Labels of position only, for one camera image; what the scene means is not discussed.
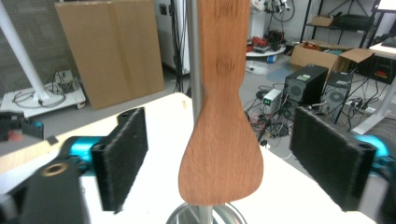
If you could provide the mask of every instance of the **wood grain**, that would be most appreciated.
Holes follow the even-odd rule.
[[[249,5],[249,0],[199,1],[205,97],[178,178],[180,195],[190,204],[242,199],[262,182],[262,153],[238,95]]]

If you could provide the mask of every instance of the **white table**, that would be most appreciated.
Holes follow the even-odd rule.
[[[124,210],[117,215],[103,212],[96,182],[92,176],[80,179],[92,223],[166,223],[183,200],[178,193],[177,176],[183,152],[193,128],[190,98],[175,93],[145,105],[148,153],[137,175]],[[116,126],[116,115],[81,127],[58,138],[73,135],[107,135]],[[24,153],[0,158],[8,168],[0,175],[4,183],[23,178],[33,167],[56,155],[57,148],[38,144]],[[34,150],[40,155],[27,156]],[[360,212],[344,213],[320,186],[262,147],[264,175],[259,189],[245,199],[232,202],[249,224],[262,223],[374,223]]]
[[[381,44],[377,44],[370,47],[370,50],[379,57],[391,58],[392,60],[396,59],[396,48],[384,47]],[[379,121],[386,117],[390,113],[388,107],[395,93],[396,82],[393,81],[379,108],[374,112],[372,116],[370,116],[370,118],[366,119],[360,125],[352,129],[352,132],[357,134],[365,134],[367,131],[372,129]]]

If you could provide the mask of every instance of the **gray floor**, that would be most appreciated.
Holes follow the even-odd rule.
[[[265,69],[266,75],[260,76],[260,75],[254,75],[249,72],[245,74],[244,82],[240,88],[239,94],[241,97],[241,101],[243,105],[247,105],[245,108],[249,107],[249,104],[252,103],[252,100],[255,99],[256,97],[256,92],[259,91],[259,87],[262,86],[262,88],[265,87],[276,87],[277,89],[282,90],[283,89],[283,82],[285,80],[285,77],[292,73],[292,69],[290,68],[289,64],[289,57],[288,56],[279,56],[277,58],[276,63],[271,63],[268,64],[266,63]],[[353,88],[358,87],[361,84],[361,81],[363,77],[356,75],[354,77],[354,82]],[[184,81],[184,86],[185,89],[187,89],[187,86],[189,84],[189,77],[186,76],[185,81]],[[101,110],[93,110],[89,104],[87,104],[86,107],[77,110],[73,106],[64,108],[62,110],[50,112],[48,114],[40,115],[37,117],[34,117],[33,119],[40,120],[44,123],[45,127],[45,138],[52,136],[52,135],[58,135],[60,133],[65,133],[71,130],[74,130],[80,126],[83,126],[85,124],[89,124],[91,122],[97,121],[99,119],[106,118],[108,116],[118,114],[122,111],[128,110],[132,107],[142,105],[144,103],[150,102],[152,100],[161,98],[165,95],[171,94],[174,91],[175,87],[175,77],[173,76],[172,72],[164,69],[164,82],[165,82],[165,90],[157,92],[155,94],[152,94],[150,96],[142,97],[136,100],[132,100],[130,102],[120,104],[120,105],[114,105],[105,109]],[[385,87],[385,84],[379,83],[379,89],[382,90]],[[359,95],[360,97],[370,97],[375,93],[375,83],[370,82],[368,86],[364,86],[365,91],[356,91],[355,94]],[[371,107],[376,107],[378,106],[379,102],[373,105],[370,105]],[[391,105],[392,108],[394,108],[396,111],[395,107],[395,102]],[[257,117],[261,113],[260,108],[258,107],[257,109],[251,110],[249,112],[251,117]],[[357,116],[352,120],[352,125],[357,125],[359,122],[364,120],[365,117],[360,118]],[[346,129],[348,122],[347,119],[345,118],[340,118],[340,121],[338,125],[341,128]],[[393,129],[393,125],[389,125],[388,123],[382,124],[383,126],[388,126],[387,128]],[[282,137],[282,138],[267,138],[268,139],[268,145],[269,150],[271,150],[273,153],[275,153],[279,158],[282,158],[284,161],[295,167],[296,169],[300,170],[304,174],[308,175],[309,174],[306,172],[306,170],[302,167],[302,165],[296,160],[296,158],[291,154],[289,150],[289,143],[290,143],[290,137]],[[24,135],[23,136],[23,141],[22,142],[4,142],[0,143],[0,156],[8,154],[9,152],[18,150],[19,148],[25,147],[27,145],[31,145],[33,143],[39,142],[40,140],[35,139],[33,137]],[[374,189],[377,189],[377,186],[375,184],[372,184]],[[367,204],[372,204],[373,201],[375,201],[375,198],[370,198],[366,202]],[[366,215],[369,217],[374,217],[375,215],[375,209],[371,205],[365,205],[361,209]]]

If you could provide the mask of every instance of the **white wall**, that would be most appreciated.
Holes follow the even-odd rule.
[[[323,0],[323,8],[322,14],[326,14],[342,4],[344,0]],[[361,4],[363,5],[365,11],[367,13],[371,13],[371,8],[373,6],[373,0],[360,0]],[[300,40],[300,36],[302,34],[303,26],[304,26],[304,17],[305,12],[307,10],[308,0],[294,0],[295,3],[295,14],[291,21],[283,22],[283,29],[285,32],[285,38],[287,40]],[[308,22],[312,20],[312,17],[318,14],[318,6],[320,0],[312,0],[311,8],[308,11]],[[338,11],[342,11],[343,14],[347,14],[349,3],[345,4],[344,6],[338,8],[334,11],[333,14],[336,14]],[[362,15],[363,12],[357,5],[354,3],[352,9],[350,11],[351,14],[359,14]],[[288,18],[291,12],[285,11],[284,18]],[[270,18],[271,14],[266,15],[265,19],[265,29],[268,29],[270,25]],[[381,25],[377,31],[377,35],[387,34],[390,27],[392,26],[394,20],[396,18],[396,14],[386,13],[384,19],[381,22]],[[270,30],[282,30],[281,23],[272,19]],[[304,33],[304,39],[311,39],[311,35],[313,32],[312,27],[306,27]],[[318,28],[315,39],[330,42],[336,44],[338,38],[340,36],[340,31]],[[341,45],[347,45],[351,47],[358,47],[359,43],[361,42],[362,34],[352,33],[352,32],[344,32],[340,41]]]

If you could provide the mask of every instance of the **metal rack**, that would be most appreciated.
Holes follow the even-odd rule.
[[[323,2],[324,2],[323,0],[320,0],[320,4],[319,4],[319,8],[318,8],[318,15],[321,14],[321,10],[322,10],[322,7],[323,7]],[[356,3],[358,4],[358,6],[361,8],[361,10],[364,12],[364,14],[365,14],[366,16],[368,16],[368,14],[367,14],[366,11],[363,9],[363,7],[362,7],[362,5],[361,5],[361,2],[360,2],[359,0],[346,0],[346,1],[344,1],[342,4],[340,4],[339,6],[337,6],[335,9],[333,9],[332,11],[330,11],[328,14],[333,13],[336,9],[338,9],[339,7],[342,7],[343,5],[347,4],[348,2],[349,2],[349,6],[348,6],[348,11],[347,11],[347,13],[350,12],[350,9],[352,9],[353,3],[356,2]],[[318,27],[320,27],[320,28],[325,28],[325,29],[332,29],[332,30],[340,30],[340,31],[341,31],[341,34],[340,34],[340,36],[339,36],[339,38],[338,38],[337,44],[340,44],[341,37],[342,37],[344,31],[349,31],[349,32],[362,32],[362,33],[363,33],[363,36],[362,36],[362,38],[361,38],[361,43],[359,44],[359,47],[360,47],[360,48],[363,47],[363,44],[364,44],[364,42],[365,42],[365,40],[366,40],[366,38],[367,38],[367,35],[370,35],[369,41],[368,41],[368,43],[367,43],[367,45],[366,45],[366,48],[369,48],[369,47],[372,45],[372,43],[373,43],[373,39],[374,39],[374,37],[375,37],[376,30],[378,29],[379,24],[381,23],[382,18],[384,17],[384,12],[381,12],[381,13],[379,14],[379,18],[378,18],[377,22],[375,23],[375,25],[374,25],[374,26],[367,26],[367,27],[365,27],[365,29],[362,30],[362,31],[361,31],[361,30],[354,30],[354,29],[345,29],[345,28],[336,27],[336,26],[329,26],[329,27],[316,26],[316,25],[312,25],[312,24],[310,24],[310,23],[307,23],[307,21],[308,21],[308,14],[309,14],[309,11],[310,11],[310,9],[311,9],[311,3],[312,3],[312,0],[309,0],[309,1],[308,1],[308,6],[307,6],[307,9],[306,9],[306,13],[305,13],[304,26],[303,26],[303,30],[302,30],[302,33],[301,33],[300,42],[303,42],[306,26],[313,26],[313,27],[314,27],[314,31],[313,31],[313,33],[312,33],[311,39],[315,39],[315,34],[316,34],[316,31],[317,31],[317,28],[318,28]],[[374,8],[373,8],[372,13],[371,13],[371,16],[370,16],[370,19],[371,19],[371,20],[373,20],[373,21],[375,20],[375,15],[376,15],[376,13],[377,13],[377,12],[376,12],[376,11],[374,10]]]

